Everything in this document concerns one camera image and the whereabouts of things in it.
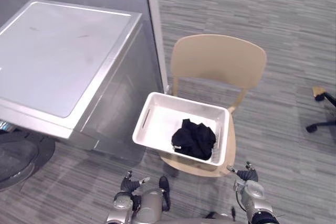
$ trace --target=chair leg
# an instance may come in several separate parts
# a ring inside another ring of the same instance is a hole
[[[336,120],[335,121],[330,121],[330,122],[323,122],[323,123],[314,123],[306,127],[306,130],[309,133],[317,131],[317,126],[329,126],[329,125],[336,125]]]

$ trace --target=office chair wheel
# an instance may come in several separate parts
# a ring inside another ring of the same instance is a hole
[[[309,125],[309,126],[306,127],[306,130],[309,133],[313,133],[313,132],[317,131],[317,126],[315,124]]]
[[[323,94],[318,94],[315,96],[315,101],[320,102],[324,100],[324,93]]]

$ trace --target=beige chair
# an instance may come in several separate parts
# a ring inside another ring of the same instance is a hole
[[[214,34],[181,38],[174,46],[171,71],[174,76],[173,95],[177,96],[179,77],[196,77],[222,81],[241,88],[230,112],[225,162],[215,167],[168,153],[160,153],[170,166],[186,173],[219,177],[229,173],[236,156],[236,139],[232,114],[250,88],[257,86],[266,65],[265,51],[248,41]]]

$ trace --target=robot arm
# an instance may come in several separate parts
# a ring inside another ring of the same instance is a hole
[[[247,170],[236,170],[232,166],[228,166],[228,170],[237,174],[234,184],[234,191],[238,201],[238,194],[241,194],[241,203],[244,207],[240,207],[246,212],[247,219],[251,224],[279,224],[273,215],[272,206],[266,201],[265,190],[258,182],[257,171],[250,162],[246,162]]]

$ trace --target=office chair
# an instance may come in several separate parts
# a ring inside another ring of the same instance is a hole
[[[328,99],[329,102],[332,103],[336,107],[336,99],[329,93],[326,92],[326,90],[322,87],[314,86],[313,87],[313,94],[315,97],[315,101],[323,101],[325,98]],[[329,126],[329,125],[336,125],[336,120],[328,121],[328,122],[322,122],[322,123],[314,123],[306,127],[306,130],[309,133],[317,131],[318,126]]]

